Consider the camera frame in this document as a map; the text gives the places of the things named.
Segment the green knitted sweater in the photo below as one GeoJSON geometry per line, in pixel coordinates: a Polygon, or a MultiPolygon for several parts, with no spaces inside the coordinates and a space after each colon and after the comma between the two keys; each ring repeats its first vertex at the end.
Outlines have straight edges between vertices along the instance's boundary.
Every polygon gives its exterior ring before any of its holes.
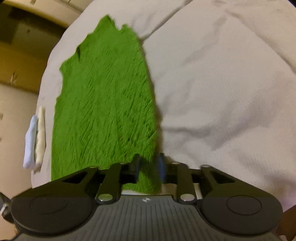
{"type": "Polygon", "coordinates": [[[152,194],[160,183],[154,92],[136,33],[104,16],[60,67],[55,105],[51,179],[87,167],[108,169],[143,157],[137,184],[126,190],[152,194]]]}

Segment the folded light blue garment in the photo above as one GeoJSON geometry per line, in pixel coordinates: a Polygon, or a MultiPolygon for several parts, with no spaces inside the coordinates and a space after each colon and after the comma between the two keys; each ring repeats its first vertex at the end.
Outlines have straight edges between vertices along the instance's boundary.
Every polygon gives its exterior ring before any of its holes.
{"type": "Polygon", "coordinates": [[[32,169],[35,165],[35,142],[37,135],[38,118],[33,115],[30,121],[29,128],[25,135],[25,152],[23,158],[23,167],[25,169],[32,169]]]}

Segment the folded cream white garment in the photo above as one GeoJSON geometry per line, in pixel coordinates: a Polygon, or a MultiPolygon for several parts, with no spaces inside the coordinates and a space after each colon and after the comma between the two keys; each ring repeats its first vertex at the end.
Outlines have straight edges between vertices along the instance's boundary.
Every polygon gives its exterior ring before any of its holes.
{"type": "Polygon", "coordinates": [[[34,173],[40,172],[46,150],[45,108],[40,106],[37,121],[34,173]]]}

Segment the white bed duvet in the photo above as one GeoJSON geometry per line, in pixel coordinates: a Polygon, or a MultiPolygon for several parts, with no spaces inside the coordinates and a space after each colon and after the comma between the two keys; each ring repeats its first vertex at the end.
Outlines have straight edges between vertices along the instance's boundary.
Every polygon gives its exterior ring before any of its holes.
{"type": "Polygon", "coordinates": [[[295,205],[295,7],[289,1],[93,1],[51,52],[38,106],[47,149],[32,186],[50,181],[59,68],[111,16],[144,42],[163,151],[208,164],[295,205]]]}

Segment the brown wooden door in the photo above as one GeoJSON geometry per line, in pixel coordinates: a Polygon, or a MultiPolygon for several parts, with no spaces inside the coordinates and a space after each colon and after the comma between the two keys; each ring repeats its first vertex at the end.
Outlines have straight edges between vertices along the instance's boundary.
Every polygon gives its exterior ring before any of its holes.
{"type": "Polygon", "coordinates": [[[1,43],[1,83],[38,94],[46,61],[1,43]]]}

